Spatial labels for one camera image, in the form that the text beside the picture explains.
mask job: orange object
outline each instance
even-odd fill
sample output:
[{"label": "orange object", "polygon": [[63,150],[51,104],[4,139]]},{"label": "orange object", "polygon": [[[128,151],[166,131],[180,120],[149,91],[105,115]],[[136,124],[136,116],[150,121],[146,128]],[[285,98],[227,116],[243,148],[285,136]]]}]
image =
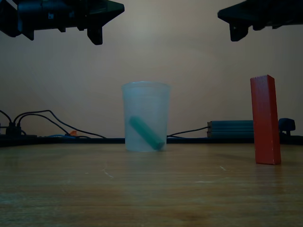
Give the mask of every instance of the orange object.
[{"label": "orange object", "polygon": [[280,164],[275,79],[269,75],[251,78],[250,85],[256,162],[271,165]]},{"label": "orange object", "polygon": [[77,131],[71,131],[71,132],[70,132],[70,135],[71,135],[71,136],[78,136],[78,135],[77,135]]}]

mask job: translucent cup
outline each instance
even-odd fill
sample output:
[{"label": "translucent cup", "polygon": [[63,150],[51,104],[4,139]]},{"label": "translucent cup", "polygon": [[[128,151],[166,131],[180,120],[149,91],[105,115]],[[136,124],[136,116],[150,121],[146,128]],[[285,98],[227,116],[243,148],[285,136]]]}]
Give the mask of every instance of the translucent cup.
[{"label": "translucent cup", "polygon": [[166,148],[170,87],[158,82],[133,82],[122,86],[125,145],[130,151]]}]

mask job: green marker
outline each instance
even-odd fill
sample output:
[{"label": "green marker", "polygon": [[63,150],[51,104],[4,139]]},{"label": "green marker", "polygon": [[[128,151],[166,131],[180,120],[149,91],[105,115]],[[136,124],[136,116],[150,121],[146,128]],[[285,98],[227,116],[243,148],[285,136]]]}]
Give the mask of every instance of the green marker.
[{"label": "green marker", "polygon": [[165,142],[140,117],[131,117],[129,123],[154,150],[163,148]]}]

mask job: black cable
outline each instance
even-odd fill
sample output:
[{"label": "black cable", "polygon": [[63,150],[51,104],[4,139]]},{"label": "black cable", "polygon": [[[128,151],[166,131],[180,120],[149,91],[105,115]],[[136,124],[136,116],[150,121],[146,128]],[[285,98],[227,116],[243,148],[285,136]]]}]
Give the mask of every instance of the black cable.
[{"label": "black cable", "polygon": [[172,136],[175,136],[175,135],[179,135],[179,134],[183,134],[183,133],[188,133],[188,132],[192,132],[192,131],[200,131],[200,130],[208,129],[208,128],[209,128],[209,127],[204,127],[204,128],[201,128],[201,129],[194,129],[194,130],[189,130],[189,131],[177,132],[177,133],[168,135],[167,137],[172,137]]},{"label": "black cable", "polygon": [[91,133],[91,132],[87,132],[87,131],[83,131],[83,130],[80,130],[80,129],[76,129],[75,127],[72,127],[72,126],[70,126],[70,125],[68,125],[68,124],[66,124],[66,123],[64,123],[64,122],[62,122],[51,110],[42,110],[42,111],[33,111],[33,112],[26,112],[26,113],[22,113],[22,114],[19,114],[16,118],[15,118],[15,120],[14,120],[14,122],[16,123],[16,121],[17,121],[17,119],[18,119],[18,117],[20,117],[20,116],[22,116],[22,115],[25,115],[25,114],[37,114],[37,113],[44,113],[44,112],[50,112],[51,114],[52,114],[52,116],[54,116],[54,118],[58,121],[58,122],[60,122],[61,124],[64,124],[65,126],[67,126],[67,127],[70,127],[71,129],[74,129],[74,130],[76,130],[76,131],[80,131],[80,132],[83,132],[83,133],[85,133],[85,134],[89,134],[89,135],[94,135],[94,136],[99,136],[99,137],[102,137],[102,138],[104,138],[104,139],[106,139],[106,137],[104,137],[104,136],[101,136],[101,135],[98,135],[98,134],[95,134],[95,133]]},{"label": "black cable", "polygon": [[55,125],[57,125],[60,129],[62,129],[66,134],[69,134],[64,128],[62,128],[60,125],[58,125],[56,122],[53,122],[51,119],[49,119],[48,117],[45,117],[45,116],[43,116],[43,115],[40,115],[40,114],[32,114],[32,113],[30,113],[30,114],[25,114],[25,115],[23,115],[20,119],[19,119],[19,122],[18,122],[18,125],[20,125],[20,123],[21,123],[21,120],[24,118],[24,117],[26,117],[26,116],[39,116],[39,117],[43,117],[43,118],[45,118],[45,119],[47,119],[47,120],[49,120],[51,123],[53,123],[53,124],[55,124]]},{"label": "black cable", "polygon": [[180,137],[180,136],[167,136],[167,137],[172,137],[172,138],[184,138],[184,137]]},{"label": "black cable", "polygon": [[9,123],[11,123],[11,118],[6,113],[4,113],[2,110],[0,110],[0,113],[4,114],[8,118]]}]

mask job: cable plug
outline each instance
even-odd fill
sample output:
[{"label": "cable plug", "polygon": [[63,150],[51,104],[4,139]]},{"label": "cable plug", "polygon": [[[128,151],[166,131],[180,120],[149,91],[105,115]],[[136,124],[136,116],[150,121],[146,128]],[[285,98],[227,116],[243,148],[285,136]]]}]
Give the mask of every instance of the cable plug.
[{"label": "cable plug", "polygon": [[16,126],[16,123],[10,122],[9,126],[7,127],[5,134],[7,136],[21,136],[21,126],[18,124]]}]

